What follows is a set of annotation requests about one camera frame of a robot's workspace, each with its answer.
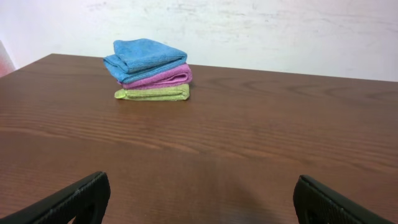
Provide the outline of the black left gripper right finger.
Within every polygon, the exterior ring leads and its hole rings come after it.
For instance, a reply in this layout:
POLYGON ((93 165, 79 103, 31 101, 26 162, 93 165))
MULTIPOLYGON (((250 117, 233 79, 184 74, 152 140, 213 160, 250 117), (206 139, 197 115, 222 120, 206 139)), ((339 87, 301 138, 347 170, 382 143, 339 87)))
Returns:
POLYGON ((301 175, 293 202, 300 224, 393 224, 309 175, 301 175))

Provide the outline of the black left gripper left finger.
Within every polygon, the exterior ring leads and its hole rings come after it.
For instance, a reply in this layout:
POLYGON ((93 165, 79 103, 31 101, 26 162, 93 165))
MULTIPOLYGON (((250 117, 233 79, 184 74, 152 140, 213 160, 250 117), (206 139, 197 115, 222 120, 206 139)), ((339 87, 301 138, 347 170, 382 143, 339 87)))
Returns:
POLYGON ((108 176, 98 171, 1 219, 2 224, 101 224, 111 195, 108 176))

